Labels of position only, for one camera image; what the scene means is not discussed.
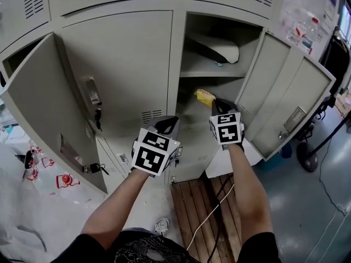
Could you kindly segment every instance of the black cable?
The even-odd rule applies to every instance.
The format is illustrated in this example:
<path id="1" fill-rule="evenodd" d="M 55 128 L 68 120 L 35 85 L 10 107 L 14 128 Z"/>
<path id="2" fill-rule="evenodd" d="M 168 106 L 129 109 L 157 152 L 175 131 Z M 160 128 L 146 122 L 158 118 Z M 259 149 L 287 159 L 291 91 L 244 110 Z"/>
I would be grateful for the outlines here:
<path id="1" fill-rule="evenodd" d="M 216 195 L 216 200 L 217 200 L 217 203 L 218 203 L 219 206 L 220 206 L 220 203 L 219 203 L 219 200 L 218 200 L 218 196 L 220 195 L 220 193 L 224 189 L 225 184 L 228 183 L 228 181 L 231 179 L 232 176 L 233 176 L 233 174 L 229 174 L 228 175 L 227 179 L 223 182 L 221 188 L 219 189 L 219 191 L 218 191 L 218 193 Z M 216 250 L 216 247 L 217 247 L 217 244 L 218 244 L 218 241 L 219 241 L 220 230 L 222 229 L 223 216 L 222 216 L 222 211 L 220 210 L 220 207 L 219 207 L 219 213 L 220 213 L 221 221 L 220 221 L 220 223 L 217 223 L 217 225 L 218 225 L 217 238 L 216 238 L 216 241 L 214 243 L 214 247 L 212 249 L 212 252 L 211 252 L 211 254 L 210 254 L 210 256 L 209 256 L 209 258 L 207 260 L 207 263 L 210 263 L 210 260 L 212 259 L 214 251 Z"/>
<path id="2" fill-rule="evenodd" d="M 331 197 L 330 197 L 330 195 L 329 195 L 329 193 L 328 193 L 328 191 L 327 191 L 327 188 L 326 188 L 324 182 L 322 181 L 322 164 L 323 164 L 323 162 L 324 162 L 325 157 L 327 156 L 327 154 L 328 154 L 328 152 L 329 152 L 329 146 L 330 146 L 330 143 L 331 143 L 331 140 L 332 140 L 332 139 L 333 139 L 333 138 L 331 138 L 331 139 L 329 140 L 329 144 L 328 144 L 327 151 L 325 152 L 325 155 L 324 155 L 324 157 L 323 157 L 323 159 L 322 159 L 322 161 L 321 161 L 321 163 L 320 163 L 320 167 L 319 167 L 319 182 L 322 184 L 322 187 L 323 187 L 323 189 L 324 189 L 324 192 L 325 192 L 326 195 L 328 196 L 328 199 L 329 199 L 330 203 L 331 203 L 338 211 L 340 211 L 340 212 L 343 214 L 343 216 L 346 216 L 346 215 L 345 215 L 345 212 L 343 212 L 343 211 L 333 202 L 333 200 L 331 199 Z"/>
<path id="3" fill-rule="evenodd" d="M 308 153 L 307 158 L 312 157 L 315 155 L 327 142 L 341 129 L 341 127 L 351 119 L 351 113 L 348 112 L 347 115 L 342 119 L 341 123 L 333 130 L 333 132 L 325 139 L 323 142 L 318 145 L 314 150 Z"/>

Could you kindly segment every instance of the open locker door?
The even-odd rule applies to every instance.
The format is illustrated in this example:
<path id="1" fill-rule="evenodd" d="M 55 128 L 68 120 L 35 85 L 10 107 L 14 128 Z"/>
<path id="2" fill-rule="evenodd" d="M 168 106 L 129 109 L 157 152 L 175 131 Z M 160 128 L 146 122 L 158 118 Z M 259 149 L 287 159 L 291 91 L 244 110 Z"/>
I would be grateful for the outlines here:
<path id="1" fill-rule="evenodd" d="M 52 33 L 16 69 L 1 99 L 48 156 L 81 182 L 107 193 L 101 172 L 82 171 L 81 164 L 99 163 L 95 135 L 70 89 Z"/>
<path id="2" fill-rule="evenodd" d="M 313 116 L 335 78 L 300 49 L 266 30 L 260 44 L 236 104 L 246 127 L 245 138 L 268 160 Z"/>

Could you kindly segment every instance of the locker door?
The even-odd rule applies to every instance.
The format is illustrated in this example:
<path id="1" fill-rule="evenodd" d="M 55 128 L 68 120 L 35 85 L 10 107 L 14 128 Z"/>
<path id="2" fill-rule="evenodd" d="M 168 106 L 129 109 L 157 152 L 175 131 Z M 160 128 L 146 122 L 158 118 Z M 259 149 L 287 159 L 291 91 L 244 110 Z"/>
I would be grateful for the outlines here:
<path id="1" fill-rule="evenodd" d="M 171 27 L 172 12 L 162 11 L 105 16 L 62 30 L 89 107 L 86 79 L 94 78 L 104 138 L 136 137 L 151 118 L 166 115 Z"/>
<path id="2" fill-rule="evenodd" d="M 245 138 L 267 160 L 313 115 L 335 79 L 298 48 L 263 33 L 236 103 Z M 295 111 L 299 119 L 291 127 Z"/>
<path id="3" fill-rule="evenodd" d="M 101 172 L 82 172 L 81 164 L 99 163 L 95 136 L 69 87 L 53 34 L 24 59 L 1 99 L 29 137 L 64 170 L 107 192 Z"/>

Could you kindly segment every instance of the plastic bag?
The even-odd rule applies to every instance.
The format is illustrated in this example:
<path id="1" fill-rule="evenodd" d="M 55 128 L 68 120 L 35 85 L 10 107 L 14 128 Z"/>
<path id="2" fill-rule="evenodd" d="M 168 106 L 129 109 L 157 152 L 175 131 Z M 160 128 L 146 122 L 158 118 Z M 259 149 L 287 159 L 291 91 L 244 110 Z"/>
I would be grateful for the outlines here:
<path id="1" fill-rule="evenodd" d="M 33 182 L 40 194 L 60 196 L 74 203 L 97 207 L 104 200 L 100 194 L 64 171 L 53 159 L 39 147 L 31 144 L 32 168 L 26 179 Z"/>

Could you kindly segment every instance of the locker handle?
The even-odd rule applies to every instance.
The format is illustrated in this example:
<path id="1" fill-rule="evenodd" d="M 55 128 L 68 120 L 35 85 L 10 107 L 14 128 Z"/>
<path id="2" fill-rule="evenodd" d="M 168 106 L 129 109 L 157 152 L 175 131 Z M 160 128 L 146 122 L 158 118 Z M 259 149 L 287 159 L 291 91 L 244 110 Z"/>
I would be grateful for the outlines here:
<path id="1" fill-rule="evenodd" d="M 99 96 L 98 88 L 95 84 L 94 76 L 89 76 L 85 81 L 88 95 L 92 104 L 102 105 L 102 101 Z"/>
<path id="2" fill-rule="evenodd" d="M 301 107 L 297 106 L 292 115 L 285 122 L 284 128 L 289 134 L 291 134 L 305 117 L 306 113 L 301 109 Z"/>

